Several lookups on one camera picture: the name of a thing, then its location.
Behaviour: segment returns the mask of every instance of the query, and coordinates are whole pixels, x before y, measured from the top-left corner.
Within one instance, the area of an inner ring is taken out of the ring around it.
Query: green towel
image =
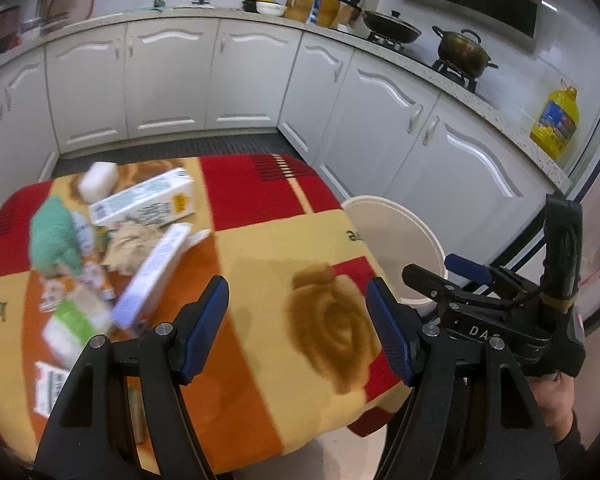
[[[71,213],[58,196],[49,197],[33,215],[30,224],[29,259],[43,276],[56,276],[57,264],[66,265],[74,276],[82,274],[82,256]]]

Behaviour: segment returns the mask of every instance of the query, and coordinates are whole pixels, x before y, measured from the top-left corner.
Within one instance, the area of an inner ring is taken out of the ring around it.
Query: beige bucket
[[[433,301],[402,282],[402,269],[409,264],[448,278],[445,253],[431,229],[408,209],[379,196],[355,196],[342,208],[378,260],[398,301],[421,315],[433,311]]]

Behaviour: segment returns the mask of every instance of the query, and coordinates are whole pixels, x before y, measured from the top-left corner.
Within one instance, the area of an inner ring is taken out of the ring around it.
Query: black sleeve
[[[560,466],[560,476],[564,477],[584,455],[585,449],[580,441],[578,419],[573,414],[573,425],[569,434],[558,444],[555,444],[555,455]]]

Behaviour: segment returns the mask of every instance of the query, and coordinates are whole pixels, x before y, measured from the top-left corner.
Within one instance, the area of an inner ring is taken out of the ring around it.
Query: yellow plastic bottle
[[[576,87],[567,86],[564,81],[562,86],[561,90],[549,94],[530,135],[553,160],[565,150],[580,121]]]

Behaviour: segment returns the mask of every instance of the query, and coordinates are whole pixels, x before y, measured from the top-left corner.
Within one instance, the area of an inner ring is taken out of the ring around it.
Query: silver screw
[[[491,348],[495,350],[504,350],[504,341],[499,337],[492,337],[489,339],[489,344],[491,345]]]
[[[171,323],[160,323],[160,325],[155,327],[155,333],[157,333],[157,335],[170,334],[171,330],[173,330],[173,325]]]
[[[91,348],[100,348],[104,343],[107,342],[107,338],[103,335],[95,335],[89,341],[89,346]]]
[[[429,337],[435,337],[440,334],[440,329],[431,323],[427,323],[422,327],[422,333],[424,335],[428,335]]]

